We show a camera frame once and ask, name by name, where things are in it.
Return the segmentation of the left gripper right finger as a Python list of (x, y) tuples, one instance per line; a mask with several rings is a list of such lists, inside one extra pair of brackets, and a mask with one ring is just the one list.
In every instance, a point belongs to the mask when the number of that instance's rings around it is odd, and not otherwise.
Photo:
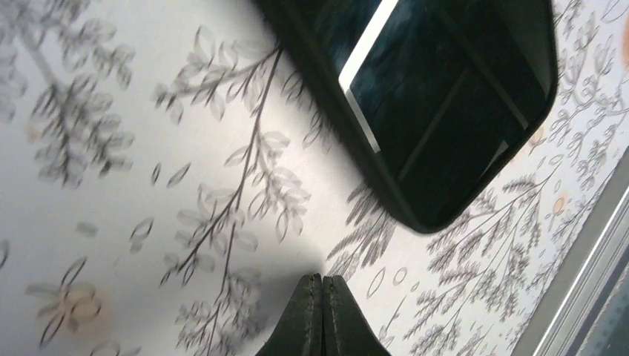
[(323, 278), (323, 348), (328, 356), (389, 356), (341, 276)]

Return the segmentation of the black phone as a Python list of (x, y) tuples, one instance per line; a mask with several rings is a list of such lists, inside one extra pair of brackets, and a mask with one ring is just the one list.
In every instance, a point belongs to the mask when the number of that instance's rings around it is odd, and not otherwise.
[(385, 209), (440, 231), (546, 119), (551, 1), (258, 1)]

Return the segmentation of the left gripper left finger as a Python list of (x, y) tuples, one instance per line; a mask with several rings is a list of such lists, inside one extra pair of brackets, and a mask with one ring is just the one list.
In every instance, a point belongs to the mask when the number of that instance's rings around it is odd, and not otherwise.
[(271, 336), (257, 356), (323, 355), (323, 285), (320, 274), (300, 278)]

